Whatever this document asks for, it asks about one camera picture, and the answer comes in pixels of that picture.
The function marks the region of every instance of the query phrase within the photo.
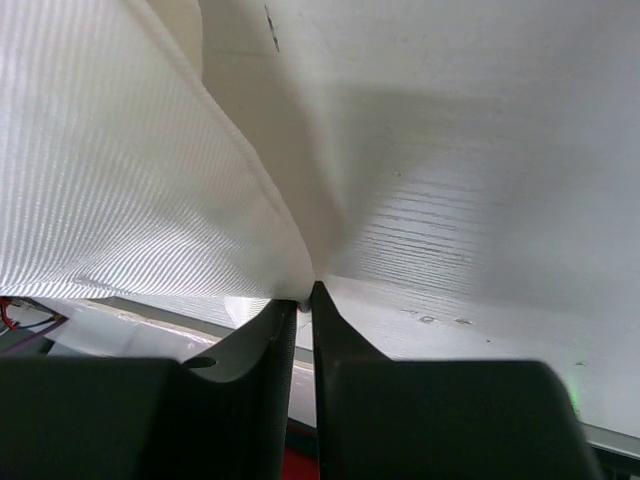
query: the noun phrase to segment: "screw hole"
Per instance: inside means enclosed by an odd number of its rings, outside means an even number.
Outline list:
[[[218,363],[214,358],[209,357],[193,357],[184,362],[184,365],[187,368],[209,368],[213,367],[216,363]]]

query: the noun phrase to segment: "surface scratch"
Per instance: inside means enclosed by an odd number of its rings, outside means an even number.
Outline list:
[[[276,37],[276,29],[273,26],[273,20],[271,20],[271,15],[269,15],[269,7],[264,6],[264,12],[267,14],[267,22],[269,23],[269,30],[271,31],[271,38],[273,39],[273,44],[276,46],[276,51],[280,53],[280,44],[278,42],[278,37]]]

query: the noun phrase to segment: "ribbed fabric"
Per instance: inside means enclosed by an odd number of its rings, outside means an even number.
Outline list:
[[[0,294],[303,299],[255,151],[135,0],[0,7]]]

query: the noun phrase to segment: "red wire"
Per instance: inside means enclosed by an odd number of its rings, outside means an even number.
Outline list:
[[[6,298],[0,299],[0,316],[2,316],[2,321],[4,324],[9,327],[11,330],[15,330],[17,325],[11,321],[9,316],[7,315],[7,307],[11,304],[9,300]]]

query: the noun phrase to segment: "white fabric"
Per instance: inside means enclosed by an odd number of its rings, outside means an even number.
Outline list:
[[[303,299],[306,246],[148,4],[0,5],[0,294]]]

